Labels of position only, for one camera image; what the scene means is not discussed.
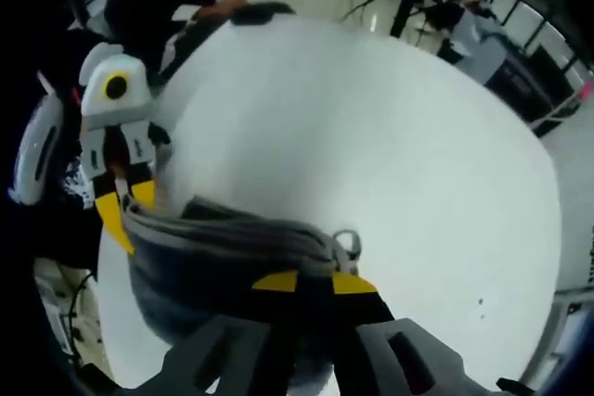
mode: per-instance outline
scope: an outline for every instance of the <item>floor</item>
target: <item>floor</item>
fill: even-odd
[[[340,21],[342,16],[354,6],[366,0],[249,0],[250,2],[278,1],[289,4],[299,16],[309,19]],[[361,28],[379,35],[389,35],[390,28],[400,0],[375,0],[364,11],[357,10],[344,21],[348,27]],[[401,39],[415,45],[419,40],[419,32],[423,26],[424,16],[419,14],[408,20]],[[438,33],[424,33],[418,45],[430,53],[436,53],[443,37]]]

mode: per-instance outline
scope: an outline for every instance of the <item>white table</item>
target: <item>white table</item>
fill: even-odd
[[[282,17],[221,28],[161,101],[177,209],[200,194],[329,233],[354,228],[361,275],[395,317],[458,351],[488,388],[520,376],[558,273],[557,185],[538,140],[486,89],[394,38]],[[135,387],[167,346],[143,323],[108,236],[98,298],[113,375]]]

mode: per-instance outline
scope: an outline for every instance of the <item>person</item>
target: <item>person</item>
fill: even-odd
[[[104,16],[126,53],[141,59],[151,74],[161,70],[168,42],[183,34],[194,21],[228,17],[245,5],[246,0],[108,0]],[[190,21],[175,19],[182,6],[195,10],[187,18]]]

